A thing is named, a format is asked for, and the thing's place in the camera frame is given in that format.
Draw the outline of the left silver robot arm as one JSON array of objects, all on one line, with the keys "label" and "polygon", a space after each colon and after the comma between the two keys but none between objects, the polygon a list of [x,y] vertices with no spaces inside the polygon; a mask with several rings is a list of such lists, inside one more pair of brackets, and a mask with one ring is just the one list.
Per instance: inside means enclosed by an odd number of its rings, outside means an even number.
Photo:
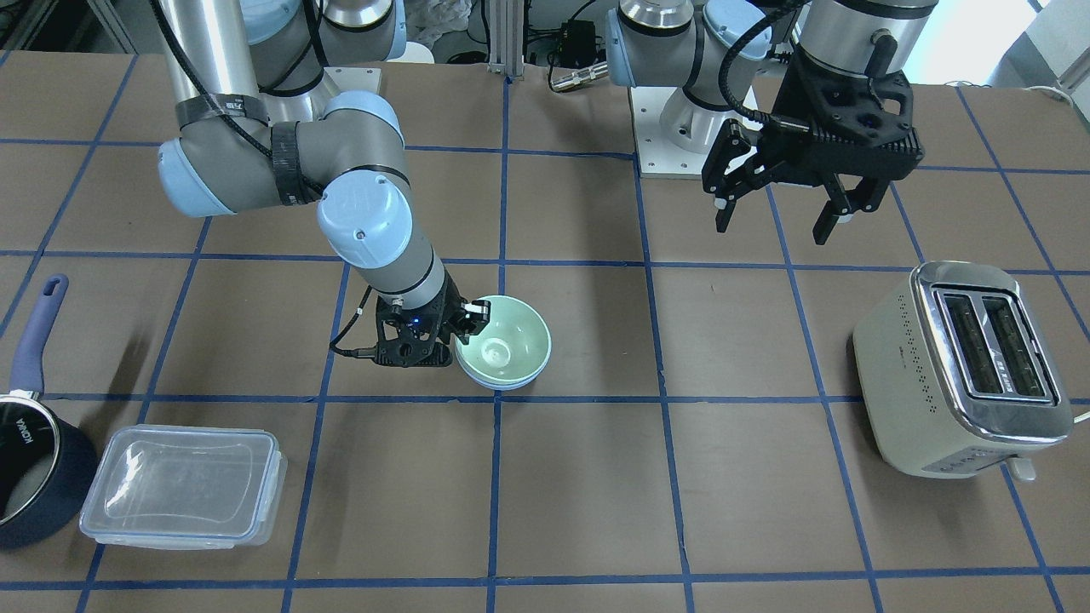
[{"label": "left silver robot arm", "polygon": [[[605,38],[610,79],[623,87],[678,87],[723,112],[701,170],[717,232],[739,199],[772,183],[822,187],[828,201],[812,229],[879,209],[892,182],[924,157],[915,94],[904,75],[933,1],[619,1]],[[748,107],[776,23],[806,10],[770,112]]]}]

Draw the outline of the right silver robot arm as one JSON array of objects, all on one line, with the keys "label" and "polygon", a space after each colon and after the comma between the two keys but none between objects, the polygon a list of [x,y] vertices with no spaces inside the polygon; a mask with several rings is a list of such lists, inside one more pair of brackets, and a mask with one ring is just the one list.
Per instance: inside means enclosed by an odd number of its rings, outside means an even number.
[{"label": "right silver robot arm", "polygon": [[158,151],[167,199],[205,218],[316,204],[336,255],[376,299],[377,341],[332,352],[382,366],[446,366],[491,321],[460,295],[414,221],[392,105],[343,89],[332,62],[405,52],[401,1],[152,1],[180,134]]}]

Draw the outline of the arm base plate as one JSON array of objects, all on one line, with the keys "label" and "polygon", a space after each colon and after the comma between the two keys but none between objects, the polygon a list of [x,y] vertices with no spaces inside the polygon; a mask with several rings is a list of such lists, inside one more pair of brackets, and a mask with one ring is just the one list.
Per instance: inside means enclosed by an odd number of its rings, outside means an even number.
[{"label": "arm base plate", "polygon": [[717,112],[692,103],[681,87],[634,87],[629,91],[632,128],[641,175],[698,180],[720,125],[736,119],[746,129],[760,124],[728,110]]},{"label": "arm base plate", "polygon": [[320,82],[330,97],[347,91],[382,93],[382,69],[379,67],[325,67]]}]

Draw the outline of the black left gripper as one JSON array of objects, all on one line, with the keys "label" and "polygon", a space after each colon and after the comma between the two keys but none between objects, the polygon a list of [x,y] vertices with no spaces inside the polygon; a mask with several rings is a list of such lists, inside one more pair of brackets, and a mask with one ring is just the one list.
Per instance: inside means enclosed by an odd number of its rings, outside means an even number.
[{"label": "black left gripper", "polygon": [[[812,228],[825,245],[835,226],[857,212],[879,211],[891,180],[903,180],[924,157],[915,131],[915,94],[903,71],[875,80],[794,57],[771,115],[759,131],[725,120],[702,167],[702,187],[726,232],[739,199],[776,181],[818,185],[828,201]],[[840,175],[862,177],[853,189]]]}]

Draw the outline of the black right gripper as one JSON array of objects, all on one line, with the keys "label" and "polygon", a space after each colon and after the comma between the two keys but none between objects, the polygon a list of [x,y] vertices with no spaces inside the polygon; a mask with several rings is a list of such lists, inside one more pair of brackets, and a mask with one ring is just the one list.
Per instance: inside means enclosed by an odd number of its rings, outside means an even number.
[{"label": "black right gripper", "polygon": [[382,366],[447,366],[453,360],[452,339],[467,345],[489,322],[491,300],[464,300],[446,274],[439,295],[424,306],[409,309],[377,300],[373,360]]}]

